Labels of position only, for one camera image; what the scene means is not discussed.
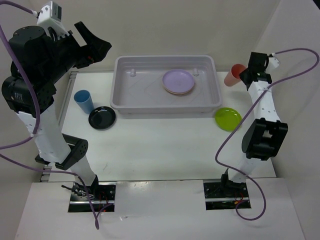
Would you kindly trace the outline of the coral plastic cup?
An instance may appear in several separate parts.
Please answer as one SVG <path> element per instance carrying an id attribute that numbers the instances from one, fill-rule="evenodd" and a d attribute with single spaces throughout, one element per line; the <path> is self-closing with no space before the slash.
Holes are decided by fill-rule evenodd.
<path id="1" fill-rule="evenodd" d="M 235 64 L 231 67 L 230 71 L 228 72 L 228 74 L 226 75 L 226 77 L 224 78 L 224 84 L 227 87 L 232 87 L 236 84 L 238 84 L 239 82 L 241 82 L 241 78 L 240 78 L 240 74 L 246 69 L 247 67 L 245 65 L 242 64 Z"/>

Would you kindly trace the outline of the blue plastic cup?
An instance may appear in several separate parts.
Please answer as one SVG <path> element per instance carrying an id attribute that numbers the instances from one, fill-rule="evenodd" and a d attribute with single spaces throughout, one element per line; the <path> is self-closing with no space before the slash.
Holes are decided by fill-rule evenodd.
<path id="1" fill-rule="evenodd" d="M 90 114 L 95 109 L 91 94 L 87 90 L 79 90 L 74 94 L 73 99 L 86 114 Z"/>

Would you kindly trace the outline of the purple plastic plate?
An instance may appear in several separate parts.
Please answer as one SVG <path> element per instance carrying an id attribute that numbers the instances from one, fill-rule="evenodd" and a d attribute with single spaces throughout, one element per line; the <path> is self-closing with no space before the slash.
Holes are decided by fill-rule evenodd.
<path id="1" fill-rule="evenodd" d="M 195 86 L 193 76 L 182 69 L 172 69 L 167 71 L 162 77 L 162 84 L 165 88 L 173 92 L 186 92 Z"/>

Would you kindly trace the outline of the orange plastic plate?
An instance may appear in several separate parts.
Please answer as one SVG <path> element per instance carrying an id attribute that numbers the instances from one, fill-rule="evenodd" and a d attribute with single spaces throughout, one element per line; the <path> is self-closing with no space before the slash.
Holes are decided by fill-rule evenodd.
<path id="1" fill-rule="evenodd" d="M 175 96 L 183 96 L 183 95 L 187 95 L 189 93 L 192 93 L 193 91 L 193 88 L 189 89 L 188 91 L 185 91 L 185 92 L 174 92 L 174 91 L 171 91 L 167 88 L 164 88 L 168 93 L 172 94 L 172 95 L 175 95 Z"/>

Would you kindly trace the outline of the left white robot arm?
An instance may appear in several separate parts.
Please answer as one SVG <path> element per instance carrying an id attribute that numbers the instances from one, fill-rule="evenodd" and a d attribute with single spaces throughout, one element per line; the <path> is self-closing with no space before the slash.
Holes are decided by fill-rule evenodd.
<path id="1" fill-rule="evenodd" d="M 80 46 L 71 32 L 59 37 L 53 29 L 26 26 L 5 39 L 12 57 L 11 75 L 1 93 L 9 108 L 23 121 L 38 147 L 38 160 L 54 163 L 57 173 L 75 177 L 76 189 L 88 200 L 99 196 L 99 180 L 86 153 L 88 141 L 63 134 L 56 118 L 55 84 L 71 68 L 85 68 L 102 61 L 111 44 L 82 23 L 75 28 L 85 41 Z"/>

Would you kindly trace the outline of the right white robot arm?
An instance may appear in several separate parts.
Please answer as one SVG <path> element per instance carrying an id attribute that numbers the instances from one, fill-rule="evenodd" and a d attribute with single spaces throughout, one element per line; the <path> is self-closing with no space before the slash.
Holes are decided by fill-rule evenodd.
<path id="1" fill-rule="evenodd" d="M 219 191 L 225 197 L 242 191 L 247 176 L 262 162 L 278 154 L 288 132 L 288 125 L 281 122 L 275 109 L 269 73 L 279 65 L 273 54 L 252 52 L 247 68 L 239 74 L 254 105 L 254 121 L 242 138 L 241 150 L 245 158 L 241 159 L 235 173 L 226 171 L 221 176 Z"/>

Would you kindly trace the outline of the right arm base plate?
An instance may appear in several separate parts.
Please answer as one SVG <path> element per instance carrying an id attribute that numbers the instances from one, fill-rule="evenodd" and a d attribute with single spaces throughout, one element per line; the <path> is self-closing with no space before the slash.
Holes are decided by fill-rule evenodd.
<path id="1" fill-rule="evenodd" d="M 207 211 L 211 210 L 234 210 L 236 205 L 240 203 L 239 209 L 250 209 L 249 193 L 247 185 L 240 189 L 222 190 L 221 181 L 204 180 L 204 199 Z"/>

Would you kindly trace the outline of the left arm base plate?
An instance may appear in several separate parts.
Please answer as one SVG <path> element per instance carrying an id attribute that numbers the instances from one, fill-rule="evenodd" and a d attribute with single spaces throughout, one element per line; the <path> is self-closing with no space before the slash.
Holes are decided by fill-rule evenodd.
<path id="1" fill-rule="evenodd" d="M 87 213 L 91 211 L 88 197 L 84 190 L 78 189 L 76 183 L 72 187 L 62 185 L 63 188 L 71 191 L 68 212 L 69 213 Z M 116 198 L 116 182 L 100 182 L 98 186 L 98 195 L 89 194 L 93 209 L 96 213 L 114 212 Z"/>

